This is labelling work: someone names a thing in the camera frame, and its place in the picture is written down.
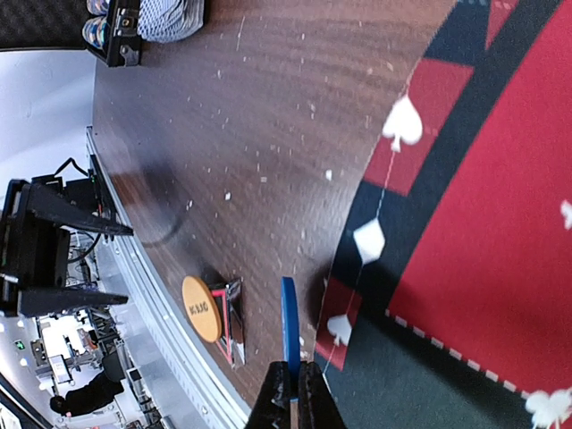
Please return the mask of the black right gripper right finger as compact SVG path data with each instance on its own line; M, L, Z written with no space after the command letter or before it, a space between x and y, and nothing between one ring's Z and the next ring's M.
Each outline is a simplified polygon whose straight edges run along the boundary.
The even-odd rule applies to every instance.
M315 362L303 362L300 364L298 403L299 428L347 428L326 386L323 373Z

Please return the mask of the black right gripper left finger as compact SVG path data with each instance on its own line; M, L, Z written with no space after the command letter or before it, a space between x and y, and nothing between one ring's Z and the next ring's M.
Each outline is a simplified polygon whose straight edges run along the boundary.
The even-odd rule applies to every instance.
M246 429L289 429L291 427L290 402L295 383L288 363L272 362L261 385Z

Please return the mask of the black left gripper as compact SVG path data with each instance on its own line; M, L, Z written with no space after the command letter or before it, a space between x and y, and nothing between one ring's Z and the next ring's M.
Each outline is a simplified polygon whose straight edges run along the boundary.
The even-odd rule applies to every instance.
M12 180L1 214L1 313L42 316L84 307L124 305L129 298L64 288L70 233L132 236L133 229L78 208L41 184Z

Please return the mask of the blue small blind button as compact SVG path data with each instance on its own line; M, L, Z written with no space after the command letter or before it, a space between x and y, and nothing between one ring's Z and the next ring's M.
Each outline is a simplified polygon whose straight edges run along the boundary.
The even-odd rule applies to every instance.
M294 280L281 279L282 349L290 382L290 400L298 399L301 364L299 343L299 312Z

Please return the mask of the orange big blind button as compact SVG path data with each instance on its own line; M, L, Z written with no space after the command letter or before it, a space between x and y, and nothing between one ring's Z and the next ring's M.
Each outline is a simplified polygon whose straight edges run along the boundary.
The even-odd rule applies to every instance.
M222 318L206 283L198 277L186 276L181 293L187 316L198 335L208 343L217 342L223 332Z

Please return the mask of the black red triangular all-in marker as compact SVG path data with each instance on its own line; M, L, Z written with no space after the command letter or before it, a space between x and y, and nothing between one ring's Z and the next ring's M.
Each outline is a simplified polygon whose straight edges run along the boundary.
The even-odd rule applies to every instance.
M242 279L218 283L211 289L221 321L222 335L215 343L232 369L246 364L242 315Z

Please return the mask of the red black poker mat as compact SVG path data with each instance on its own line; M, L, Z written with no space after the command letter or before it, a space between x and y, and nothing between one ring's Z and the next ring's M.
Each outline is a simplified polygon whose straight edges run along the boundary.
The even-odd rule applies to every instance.
M452 7L358 185L315 357L349 428L570 427L570 2Z

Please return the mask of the black poker chip case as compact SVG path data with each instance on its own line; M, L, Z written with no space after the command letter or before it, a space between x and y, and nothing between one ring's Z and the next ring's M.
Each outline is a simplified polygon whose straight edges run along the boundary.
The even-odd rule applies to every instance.
M88 50L108 67L137 66L139 8L139 1L110 1L106 43L97 49L82 36L90 18L86 1L3 1L1 50Z

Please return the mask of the front poker chip stacks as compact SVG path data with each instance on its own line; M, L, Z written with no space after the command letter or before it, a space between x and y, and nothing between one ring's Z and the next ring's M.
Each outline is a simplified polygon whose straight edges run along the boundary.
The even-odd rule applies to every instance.
M94 48L103 49L106 43L106 29L108 27L107 14L109 12L109 0L87 0L86 6L90 18L82 28L84 40Z

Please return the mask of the folded blue grey cloth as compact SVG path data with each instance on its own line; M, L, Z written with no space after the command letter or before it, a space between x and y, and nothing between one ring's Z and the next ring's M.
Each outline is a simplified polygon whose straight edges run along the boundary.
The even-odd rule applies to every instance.
M199 31L204 20L204 0L141 0L138 34L148 42L177 42Z

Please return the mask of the aluminium front table rail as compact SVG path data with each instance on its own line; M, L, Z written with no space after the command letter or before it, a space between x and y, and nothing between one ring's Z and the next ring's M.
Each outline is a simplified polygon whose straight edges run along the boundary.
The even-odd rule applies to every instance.
M182 273L168 277L159 257L187 220L191 200L153 197L165 208L157 231L138 226L130 237L96 247L100 285L126 295L113 307L131 361L139 370L165 428L241 428L250 408L192 328L182 307Z

